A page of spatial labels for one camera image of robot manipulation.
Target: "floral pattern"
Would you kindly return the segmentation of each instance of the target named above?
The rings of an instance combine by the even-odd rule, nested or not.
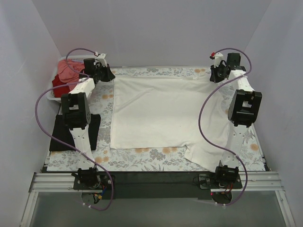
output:
[[[197,78],[210,76],[209,68],[117,68],[116,76],[178,76]],[[222,110],[227,114],[234,90],[224,86],[219,90],[224,97]],[[92,114],[101,115],[97,149],[92,151],[95,161],[109,171],[205,171],[201,166],[184,158],[186,147],[111,149],[110,128],[114,103],[113,82],[99,82],[89,100]],[[51,152],[48,171],[77,171],[78,153],[75,151]],[[255,132],[250,128],[243,135],[240,153],[247,170],[265,171]]]

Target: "dark red cloth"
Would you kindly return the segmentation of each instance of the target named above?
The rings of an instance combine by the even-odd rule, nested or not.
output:
[[[66,84],[61,82],[61,80],[59,79],[59,75],[55,76],[55,79],[53,79],[52,83],[53,83],[53,87]],[[61,98],[63,94],[67,94],[69,92],[70,92],[70,88],[68,86],[56,88],[53,90],[53,93],[56,98]]]

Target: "white wall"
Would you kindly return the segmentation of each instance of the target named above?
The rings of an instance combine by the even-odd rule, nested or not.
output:
[[[0,0],[0,226],[17,227],[34,172],[49,139],[34,117],[60,57],[31,0]],[[57,105],[43,99],[40,118],[52,130]]]
[[[87,47],[111,66],[209,65],[245,49],[270,0],[33,0],[60,53]]]
[[[246,53],[252,86],[263,93],[256,130],[269,167],[280,173],[296,225],[303,226],[303,8],[270,3]]]

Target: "basket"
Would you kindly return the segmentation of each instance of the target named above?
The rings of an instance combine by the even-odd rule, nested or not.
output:
[[[69,56],[67,59],[71,59],[73,61],[83,62],[83,60],[86,59],[86,58],[95,58],[95,56],[94,55],[73,55],[73,56]],[[52,81],[55,78],[55,76],[57,75],[57,72],[58,72],[58,68],[56,67],[53,71],[52,79],[50,81],[50,86],[48,88],[53,87]],[[57,102],[61,103],[61,98],[56,98],[53,94],[53,90],[51,90],[50,92],[47,93],[47,99],[57,101]]]

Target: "red cloth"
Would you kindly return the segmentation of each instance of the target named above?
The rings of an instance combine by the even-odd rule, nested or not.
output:
[[[67,60],[69,66],[71,66],[74,70],[80,72],[82,69],[84,69],[84,63],[77,62],[77,61],[72,61],[70,59]],[[72,82],[78,82],[79,81],[79,73],[74,72],[71,70],[67,63],[66,60],[61,60],[58,62],[58,75],[60,80],[63,83],[72,83]],[[76,85],[69,85],[70,90],[73,90]]]
[[[52,83],[53,83],[53,87],[66,84],[61,82],[61,80],[59,79],[59,75],[55,76],[55,79],[53,79]],[[69,86],[60,87],[53,90],[53,93],[56,98],[61,98],[63,94],[67,94],[69,92],[70,92]]]

